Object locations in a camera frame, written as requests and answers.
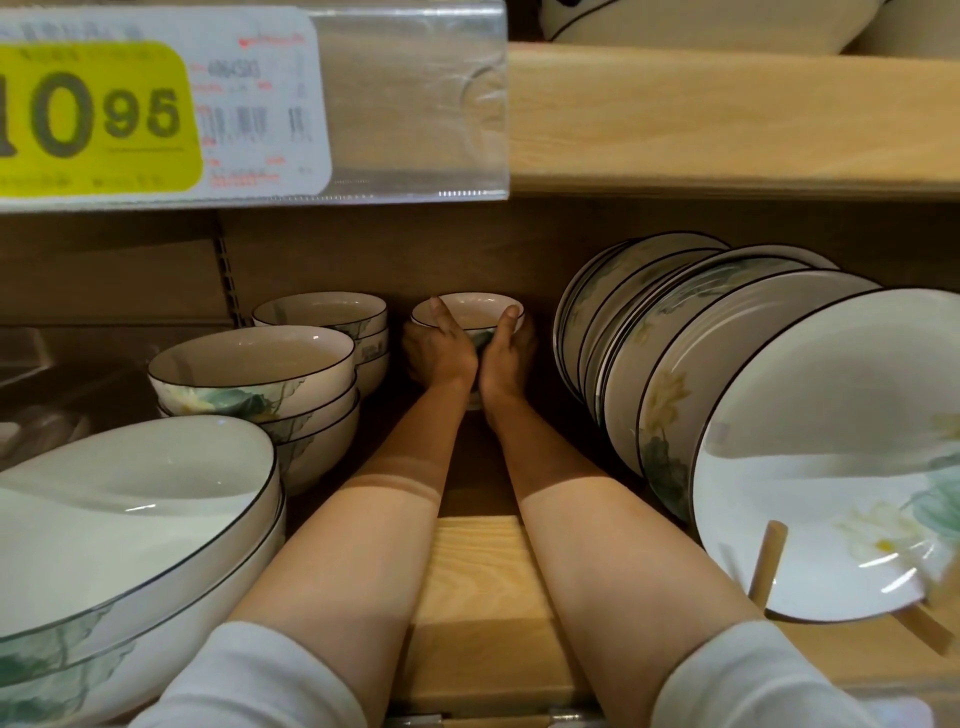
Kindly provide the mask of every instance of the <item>barcode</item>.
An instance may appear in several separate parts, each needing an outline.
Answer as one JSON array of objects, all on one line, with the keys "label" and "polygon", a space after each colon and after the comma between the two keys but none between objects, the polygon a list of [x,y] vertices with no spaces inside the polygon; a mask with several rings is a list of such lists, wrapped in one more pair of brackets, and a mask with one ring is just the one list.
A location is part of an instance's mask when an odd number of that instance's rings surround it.
[{"label": "barcode", "polygon": [[304,107],[292,107],[287,110],[290,119],[290,141],[312,141],[310,136],[310,114]]},{"label": "barcode", "polygon": [[267,135],[267,107],[199,107],[201,132],[217,144],[262,141]]}]

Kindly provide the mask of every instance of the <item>stack of bowls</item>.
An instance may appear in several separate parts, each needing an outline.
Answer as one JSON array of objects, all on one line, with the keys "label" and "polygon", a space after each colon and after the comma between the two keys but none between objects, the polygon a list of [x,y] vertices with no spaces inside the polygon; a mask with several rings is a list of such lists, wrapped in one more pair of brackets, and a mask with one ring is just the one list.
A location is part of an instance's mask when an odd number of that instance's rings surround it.
[{"label": "stack of bowls", "polygon": [[162,416],[219,414],[260,425],[295,496],[346,454],[360,393],[354,342],[332,328],[239,328],[177,344],[147,368]]},{"label": "stack of bowls", "polygon": [[93,435],[0,473],[0,725],[156,698],[280,549],[270,438],[224,417]]},{"label": "stack of bowls", "polygon": [[345,333],[356,342],[354,363],[361,399],[376,391],[390,368],[387,304],[369,293],[322,291],[267,301],[253,310],[253,323],[325,327]]}]

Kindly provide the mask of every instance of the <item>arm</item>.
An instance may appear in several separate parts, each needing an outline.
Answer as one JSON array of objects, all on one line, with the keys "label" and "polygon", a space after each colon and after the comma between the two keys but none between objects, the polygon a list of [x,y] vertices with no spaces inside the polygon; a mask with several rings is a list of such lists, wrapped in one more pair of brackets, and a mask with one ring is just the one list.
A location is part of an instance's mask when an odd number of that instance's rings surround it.
[{"label": "arm", "polygon": [[530,317],[508,311],[480,388],[560,622],[613,726],[649,724],[670,673],[739,622],[747,597],[667,519],[605,476],[527,403]]},{"label": "arm", "polygon": [[477,367],[449,312],[435,313],[440,328],[410,325],[404,336],[422,397],[230,617],[269,627],[318,657],[350,687],[370,726],[386,712]]}]

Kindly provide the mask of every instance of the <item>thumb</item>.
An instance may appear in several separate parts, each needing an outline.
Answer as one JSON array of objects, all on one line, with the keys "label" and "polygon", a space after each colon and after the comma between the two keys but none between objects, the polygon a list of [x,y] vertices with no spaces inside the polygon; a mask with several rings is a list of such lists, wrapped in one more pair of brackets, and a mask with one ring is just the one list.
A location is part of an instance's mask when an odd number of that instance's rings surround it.
[{"label": "thumb", "polygon": [[500,314],[500,320],[496,322],[496,331],[493,333],[491,346],[509,347],[510,340],[514,336],[516,319],[520,315],[520,307],[516,304],[508,305],[506,310]]}]

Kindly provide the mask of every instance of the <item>finger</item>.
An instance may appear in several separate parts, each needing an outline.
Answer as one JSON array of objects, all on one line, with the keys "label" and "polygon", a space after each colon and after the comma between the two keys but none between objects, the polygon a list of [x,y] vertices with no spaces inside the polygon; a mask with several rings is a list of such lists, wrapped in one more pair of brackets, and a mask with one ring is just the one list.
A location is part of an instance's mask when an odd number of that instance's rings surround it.
[{"label": "finger", "polygon": [[510,346],[510,340],[514,336],[516,317],[519,315],[520,307],[518,305],[508,305],[504,312],[500,314],[500,320],[496,322],[496,331],[493,333],[493,339],[490,342],[492,347]]},{"label": "finger", "polygon": [[455,336],[461,330],[450,309],[439,297],[434,296],[430,299],[430,311],[433,313],[434,321],[437,322],[437,328],[443,333]]}]

